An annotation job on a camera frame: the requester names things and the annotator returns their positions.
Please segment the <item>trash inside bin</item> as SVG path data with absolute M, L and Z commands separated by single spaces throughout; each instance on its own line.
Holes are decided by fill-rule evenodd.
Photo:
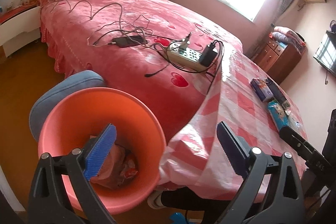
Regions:
M 129 184 L 137 175 L 138 163 L 134 153 L 114 143 L 98 174 L 90 182 L 115 190 Z

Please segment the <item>orange plastic trash bin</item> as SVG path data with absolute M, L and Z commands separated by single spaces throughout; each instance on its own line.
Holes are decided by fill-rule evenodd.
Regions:
M 88 88 L 59 102 L 44 122 L 38 154 L 63 156 L 82 148 L 91 136 L 108 124 L 116 126 L 118 145 L 136 157 L 138 174 L 126 186 L 111 190 L 94 184 L 93 189 L 112 215 L 129 211 L 143 202 L 159 181 L 159 161 L 166 139 L 159 121 L 140 100 L 112 88 Z

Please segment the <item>blue cartoon sheep packet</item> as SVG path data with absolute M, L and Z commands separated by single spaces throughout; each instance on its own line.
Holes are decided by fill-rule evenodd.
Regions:
M 294 116 L 291 110 L 284 110 L 283 107 L 276 101 L 268 103 L 268 111 L 271 115 L 277 131 L 280 131 L 284 126 L 289 126 L 295 132 L 300 133 L 303 129 L 302 124 Z

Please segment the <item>white black carton box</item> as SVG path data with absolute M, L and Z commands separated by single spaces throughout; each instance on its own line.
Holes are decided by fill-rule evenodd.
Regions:
M 285 95 L 282 93 L 280 88 L 276 85 L 276 83 L 274 83 L 273 80 L 268 77 L 266 79 L 266 84 L 270 89 L 270 91 L 272 92 L 273 97 L 278 102 L 278 104 L 281 105 L 284 110 L 289 109 L 290 103 L 285 97 Z

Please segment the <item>purple cartoon girl box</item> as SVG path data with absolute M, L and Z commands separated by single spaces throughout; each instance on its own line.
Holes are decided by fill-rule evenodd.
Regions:
M 250 85 L 261 102 L 269 102 L 274 98 L 272 91 L 264 79 L 253 78 L 250 81 Z

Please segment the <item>red white checkered tablecloth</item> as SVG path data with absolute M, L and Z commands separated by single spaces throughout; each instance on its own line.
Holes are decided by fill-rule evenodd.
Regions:
M 200 108 L 168 143 L 159 166 L 159 188 L 187 186 L 201 198 L 230 200 L 243 182 L 217 138 L 217 124 L 225 122 L 251 147 L 268 155 L 292 154 L 299 174 L 306 165 L 278 134 L 268 112 L 250 86 L 253 78 L 266 78 L 255 63 L 233 46 L 224 46 L 222 65 Z

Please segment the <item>brown wooden cabinet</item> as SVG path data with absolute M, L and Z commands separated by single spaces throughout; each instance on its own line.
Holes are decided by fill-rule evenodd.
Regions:
M 264 38 L 261 51 L 253 58 L 267 75 L 277 84 L 281 84 L 301 61 L 302 54 L 292 44 L 276 42 Z

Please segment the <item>folded blankets on cabinet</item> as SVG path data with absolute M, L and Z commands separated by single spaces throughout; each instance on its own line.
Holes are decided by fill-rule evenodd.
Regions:
M 306 48 L 304 40 L 288 27 L 275 26 L 272 36 L 278 42 L 293 44 L 299 51 L 303 51 Z

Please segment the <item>blue padded stool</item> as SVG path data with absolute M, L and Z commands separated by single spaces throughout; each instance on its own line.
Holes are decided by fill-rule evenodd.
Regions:
M 43 94 L 34 103 L 29 115 L 29 128 L 35 141 L 39 141 L 44 122 L 60 101 L 74 92 L 96 87 L 106 87 L 104 79 L 94 71 L 85 70 L 66 78 Z

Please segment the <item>black power adapter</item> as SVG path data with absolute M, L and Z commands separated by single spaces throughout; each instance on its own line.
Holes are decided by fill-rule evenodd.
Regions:
M 206 48 L 203 50 L 201 56 L 199 57 L 199 63 L 200 65 L 204 66 L 204 67 L 209 67 L 215 57 L 217 57 L 218 52 L 215 48 L 215 44 L 214 43 L 210 43 L 209 45 L 206 46 Z

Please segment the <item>white power strip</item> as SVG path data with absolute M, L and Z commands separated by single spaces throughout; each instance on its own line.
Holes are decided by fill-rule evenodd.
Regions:
M 183 42 L 173 42 L 171 43 L 167 50 L 166 55 L 167 59 L 176 65 L 181 65 L 183 68 L 191 69 L 196 72 L 205 72 L 210 66 L 214 65 L 215 57 L 213 63 L 209 67 L 204 67 L 199 63 L 199 57 L 202 52 L 191 49 L 186 43 Z

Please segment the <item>black smartphone on bed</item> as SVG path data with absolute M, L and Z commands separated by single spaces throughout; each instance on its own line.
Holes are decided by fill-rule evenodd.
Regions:
M 147 45 L 147 40 L 144 39 L 142 36 L 133 35 L 133 36 L 123 36 L 119 38 L 113 38 L 112 44 L 120 47 L 120 48 L 127 48 L 127 47 L 135 47 L 135 46 L 145 46 Z

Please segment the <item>white bedside table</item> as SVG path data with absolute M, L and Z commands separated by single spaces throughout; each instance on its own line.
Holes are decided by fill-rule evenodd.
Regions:
M 41 37 L 40 6 L 32 1 L 1 15 L 1 59 Z

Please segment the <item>pink bed with heart bedspread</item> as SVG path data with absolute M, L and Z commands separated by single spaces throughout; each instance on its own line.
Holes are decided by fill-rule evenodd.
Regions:
M 168 0 L 39 1 L 55 70 L 98 73 L 150 108 L 167 139 L 207 100 L 228 53 L 243 53 L 231 33 Z

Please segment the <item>wall mounted black television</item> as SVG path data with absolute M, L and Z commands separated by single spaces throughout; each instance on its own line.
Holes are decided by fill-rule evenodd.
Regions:
M 336 77 L 335 32 L 326 31 L 313 58 L 329 73 Z

